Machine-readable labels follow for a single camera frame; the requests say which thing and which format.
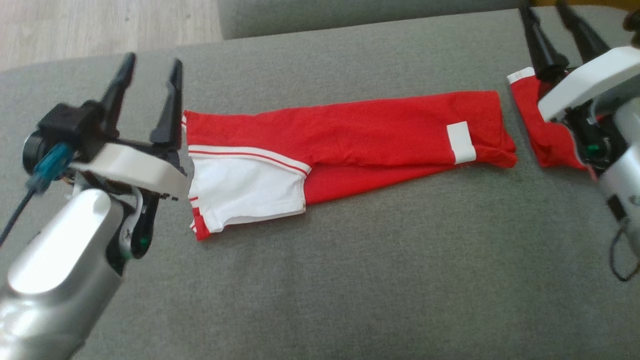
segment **gray fabric surface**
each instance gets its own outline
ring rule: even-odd
[[[517,7],[522,0],[218,0],[225,39]]]
[[[623,11],[579,11],[611,45],[630,40]],[[554,11],[539,12],[577,60]],[[122,134],[146,137],[174,56],[186,108],[203,112],[496,89],[520,160],[234,226],[203,243],[188,228],[189,204],[165,202],[149,253],[129,265],[78,359],[638,358],[640,282],[609,273],[612,216],[586,173],[542,170],[527,148],[505,78],[529,65],[517,11],[142,53]],[[0,74],[1,219],[22,196],[22,140],[58,101],[99,97],[120,59]],[[0,250],[0,273],[67,192],[57,184],[28,207]]]

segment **folded red shirt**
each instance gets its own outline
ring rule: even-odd
[[[569,129],[564,125],[545,122],[538,110],[538,100],[545,86],[527,67],[507,77],[511,93],[524,121],[531,148],[541,167],[568,166],[585,169],[580,161]]]
[[[461,164],[516,163],[496,92],[184,115],[199,240]]]

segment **wire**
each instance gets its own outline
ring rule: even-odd
[[[614,258],[616,257],[615,256],[616,244],[620,240],[620,236],[622,236],[622,233],[625,231],[626,228],[627,228],[626,225],[623,225],[620,227],[620,230],[616,234],[616,237],[613,238],[613,240],[611,241],[611,246],[609,247],[609,268],[611,269],[611,272],[613,273],[613,275],[622,282],[627,282],[631,280],[633,276],[635,276],[638,273],[638,271],[640,271],[640,262],[638,262],[638,264],[636,265],[636,268],[632,272],[630,272],[627,276],[620,275],[620,273],[616,270],[616,265],[614,263]]]
[[[24,198],[20,202],[20,205],[18,205],[18,208],[13,212],[13,215],[11,215],[9,222],[2,231],[2,235],[0,235],[0,247],[2,246],[2,244],[4,244],[4,241],[6,240],[7,236],[9,236],[11,229],[13,229],[13,226],[15,225],[15,222],[18,221],[20,214],[22,214],[22,211],[29,203],[29,200],[31,200],[31,198],[35,195],[35,193],[36,191],[34,189],[29,189],[29,191],[27,191],[27,195],[24,196]]]

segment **white stripe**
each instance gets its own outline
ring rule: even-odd
[[[536,72],[533,70],[533,68],[527,67],[526,69],[516,71],[513,74],[507,76],[507,79],[509,79],[509,84],[513,84],[520,79],[528,78],[534,75],[536,75]]]
[[[449,143],[456,157],[456,164],[468,163],[476,159],[476,148],[471,143],[469,126],[466,121],[447,125]]]
[[[302,161],[294,160],[292,158],[288,158],[287,156],[278,154],[277,152],[260,149],[257,147],[243,147],[243,146],[209,146],[209,145],[189,145],[189,151],[205,151],[205,152],[224,152],[226,154],[192,154],[189,153],[189,156],[192,158],[252,158],[261,161],[267,161],[274,165],[277,165],[282,168],[286,168],[287,170],[293,170],[290,167],[283,166],[281,163],[285,163],[289,166],[301,169],[304,173],[308,174],[311,171],[311,167]],[[269,161],[269,159],[263,158],[262,156],[266,156],[267,158],[276,160]]]

